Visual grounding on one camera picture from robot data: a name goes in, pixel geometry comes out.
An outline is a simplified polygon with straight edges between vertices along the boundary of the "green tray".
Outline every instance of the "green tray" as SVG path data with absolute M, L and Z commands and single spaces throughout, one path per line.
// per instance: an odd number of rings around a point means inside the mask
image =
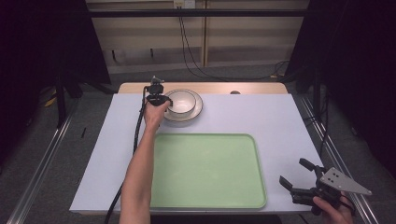
M 261 208 L 266 203 L 248 134 L 159 133 L 151 207 Z

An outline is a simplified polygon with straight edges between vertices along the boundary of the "white plate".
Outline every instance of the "white plate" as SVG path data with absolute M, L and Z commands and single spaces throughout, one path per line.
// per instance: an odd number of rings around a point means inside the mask
M 165 94 L 165 96 L 169 96 L 170 94 L 172 94 L 175 91 L 186 91 L 191 93 L 194 98 L 195 98 L 195 108 L 193 109 L 193 111 L 191 112 L 191 114 L 189 114 L 186 118 L 175 118 L 174 116 L 171 115 L 171 113 L 169 113 L 169 111 L 165 112 L 165 119 L 170 120 L 170 121 L 175 121 L 175 122 L 184 122 L 184 121 L 188 121 L 191 119 L 196 118 L 202 111 L 202 108 L 204 107 L 204 103 L 202 101 L 201 96 L 198 95 L 198 93 L 196 93 L 195 91 L 190 91 L 190 90 L 184 90 L 184 89 L 179 89 L 179 90 L 173 90 L 173 91 L 169 91 Z

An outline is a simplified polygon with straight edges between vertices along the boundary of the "white tabletop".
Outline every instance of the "white tabletop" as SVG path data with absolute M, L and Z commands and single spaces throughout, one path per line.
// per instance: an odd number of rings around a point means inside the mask
M 322 165 L 289 94 L 200 94 L 204 109 L 198 118 L 184 125 L 164 121 L 159 133 L 248 133 L 256 141 L 267 193 L 261 209 L 156 209 L 153 214 L 192 213 L 293 213 L 310 210 L 294 204 L 279 184 L 283 175 L 295 188 L 315 186 L 315 174 L 298 162 L 306 158 Z M 141 94 L 115 94 L 107 112 L 85 174 L 70 211 L 104 214 L 123 181 L 132 157 L 134 129 L 141 106 Z M 115 211 L 120 211 L 120 202 Z

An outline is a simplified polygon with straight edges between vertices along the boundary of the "human hand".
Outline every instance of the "human hand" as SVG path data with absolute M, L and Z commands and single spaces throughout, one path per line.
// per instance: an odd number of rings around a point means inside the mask
M 341 196 L 340 200 L 350 205 L 345 197 Z M 322 216 L 324 224 L 353 224 L 351 211 L 347 207 L 340 205 L 338 209 L 335 209 L 328 202 L 319 197 L 314 197 L 314 203 L 323 210 Z
M 163 115 L 168 106 L 169 101 L 165 101 L 162 105 L 154 106 L 151 103 L 146 104 L 145 109 L 145 122 L 146 129 L 156 132 L 160 123 L 163 121 Z

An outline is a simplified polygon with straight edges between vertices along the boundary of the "white bowl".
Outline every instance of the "white bowl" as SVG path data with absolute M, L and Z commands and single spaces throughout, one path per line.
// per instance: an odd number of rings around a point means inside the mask
M 177 119 L 184 119 L 192 113 L 195 108 L 195 97 L 187 91 L 175 91 L 169 95 L 173 105 L 169 106 L 169 113 Z

